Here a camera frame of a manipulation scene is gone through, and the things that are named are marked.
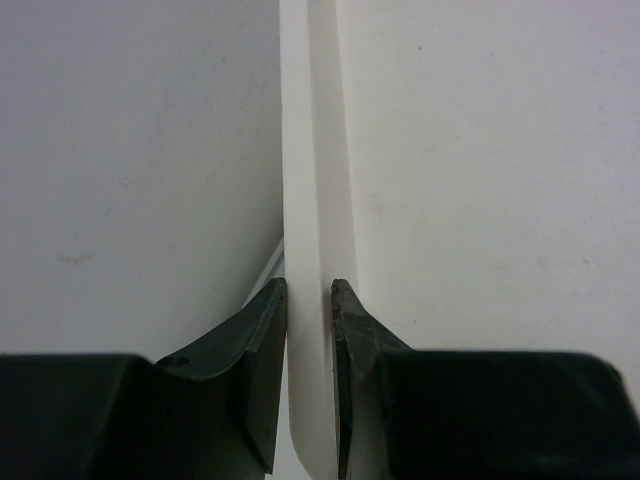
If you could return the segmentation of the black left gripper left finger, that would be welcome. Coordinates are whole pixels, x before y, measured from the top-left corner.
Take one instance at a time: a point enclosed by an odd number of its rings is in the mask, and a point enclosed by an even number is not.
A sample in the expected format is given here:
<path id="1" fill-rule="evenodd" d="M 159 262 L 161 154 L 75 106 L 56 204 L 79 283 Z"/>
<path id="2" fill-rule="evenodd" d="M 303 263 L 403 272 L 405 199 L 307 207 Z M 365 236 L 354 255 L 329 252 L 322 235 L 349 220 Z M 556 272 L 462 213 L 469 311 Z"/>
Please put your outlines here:
<path id="1" fill-rule="evenodd" d="M 262 479 L 274 466 L 287 286 L 152 362 L 5 355 L 5 479 Z"/>

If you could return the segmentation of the white drawer cabinet box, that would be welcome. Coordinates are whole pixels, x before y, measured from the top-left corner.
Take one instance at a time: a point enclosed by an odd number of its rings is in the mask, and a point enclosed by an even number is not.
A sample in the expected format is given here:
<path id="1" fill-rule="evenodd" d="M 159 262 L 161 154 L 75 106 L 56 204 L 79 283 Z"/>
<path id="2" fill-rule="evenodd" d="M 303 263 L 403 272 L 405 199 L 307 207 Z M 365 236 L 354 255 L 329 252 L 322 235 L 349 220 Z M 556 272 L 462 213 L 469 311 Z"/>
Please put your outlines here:
<path id="1" fill-rule="evenodd" d="M 289 408 L 338 475 L 330 291 L 415 348 L 597 355 L 639 394 L 639 5 L 280 5 Z"/>

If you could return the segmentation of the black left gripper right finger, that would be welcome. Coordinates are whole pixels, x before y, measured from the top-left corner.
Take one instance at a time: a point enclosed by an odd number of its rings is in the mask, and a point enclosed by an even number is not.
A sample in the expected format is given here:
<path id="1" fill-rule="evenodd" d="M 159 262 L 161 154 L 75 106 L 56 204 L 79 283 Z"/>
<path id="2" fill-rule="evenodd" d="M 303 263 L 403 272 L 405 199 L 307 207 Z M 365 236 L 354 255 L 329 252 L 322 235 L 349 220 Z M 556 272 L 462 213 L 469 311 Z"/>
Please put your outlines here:
<path id="1" fill-rule="evenodd" d="M 338 475 L 635 479 L 639 419 L 621 374 L 582 353 L 411 348 L 331 286 Z"/>

